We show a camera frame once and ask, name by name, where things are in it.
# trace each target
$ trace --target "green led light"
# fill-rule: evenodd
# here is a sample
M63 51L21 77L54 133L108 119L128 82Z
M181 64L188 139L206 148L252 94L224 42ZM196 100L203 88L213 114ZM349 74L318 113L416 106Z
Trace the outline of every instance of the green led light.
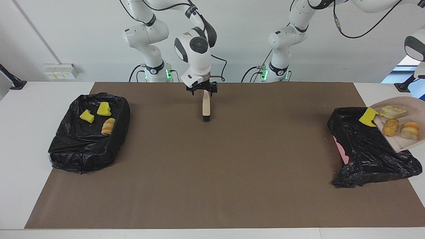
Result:
M268 70L264 69L264 71L263 71L263 75L261 76L261 79L262 79L263 81L266 81L266 79L267 79L267 73L268 73L268 72L269 72Z
M167 69L165 70L167 72L167 78L171 79L173 76L171 75L171 72Z

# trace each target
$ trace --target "white plate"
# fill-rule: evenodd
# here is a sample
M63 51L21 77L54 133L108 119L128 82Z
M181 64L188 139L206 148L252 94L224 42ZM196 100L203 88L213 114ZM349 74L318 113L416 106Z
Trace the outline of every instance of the white plate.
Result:
M398 118L399 127L397 129L396 135L394 137L385 136L394 150L396 152L401 152L423 143L425 141L425 101L410 96L401 96L381 101L372 105L371 107L379 113L381 109L387 105L391 105L409 112L407 116ZM384 116L377 115L374 118L374 122L381 132L386 121L387 118ZM401 137L401 126L409 121L416 122L419 125L419 141L404 139Z

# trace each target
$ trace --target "wall socket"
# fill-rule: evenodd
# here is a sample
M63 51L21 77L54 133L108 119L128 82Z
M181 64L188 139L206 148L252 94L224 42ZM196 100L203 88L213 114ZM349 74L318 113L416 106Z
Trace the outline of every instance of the wall socket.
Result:
M44 74L49 80L75 80L78 76L78 71L74 64L45 64L47 67Z

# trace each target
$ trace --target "black garbage bag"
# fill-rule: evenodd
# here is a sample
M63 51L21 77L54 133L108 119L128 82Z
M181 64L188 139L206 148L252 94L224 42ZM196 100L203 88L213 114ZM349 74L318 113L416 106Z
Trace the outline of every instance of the black garbage bag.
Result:
M97 115L101 102L108 102L111 116ZM80 119L88 109L94 115L92 124ZM114 118L111 135L101 134L103 123ZM49 148L53 168L80 174L112 164L124 144L130 123L130 107L123 97L108 93L80 95L69 106Z
M406 150L397 153L375 127L359 122L366 107L337 108L328 128L349 157L332 182L336 187L404 179L422 173L422 165Z

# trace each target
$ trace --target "white wall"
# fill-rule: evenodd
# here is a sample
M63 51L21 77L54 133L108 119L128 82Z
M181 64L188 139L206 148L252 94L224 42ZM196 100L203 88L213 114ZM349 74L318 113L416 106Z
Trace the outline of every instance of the white wall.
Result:
M12 0L0 8L0 61L26 80L47 80L43 63L54 58L22 17ZM118 0L17 0L25 14L63 63L74 63L78 81L126 81L140 54L122 40L122 31L137 24ZM286 26L290 0L196 0L200 12L215 27L218 42L212 53L229 61L225 77L240 81L243 73L259 65L269 51L270 32ZM383 13L367 14L352 3L337 6L346 34L368 30ZM364 38L339 35L332 9L313 17L310 38L291 50L292 80L381 82L405 56L404 38L415 31L425 11L413 5L397 7L380 26ZM169 25L170 38L157 43L166 61L180 72L187 69L173 48L175 36L192 28L178 11L156 13ZM222 63L213 59L213 74Z

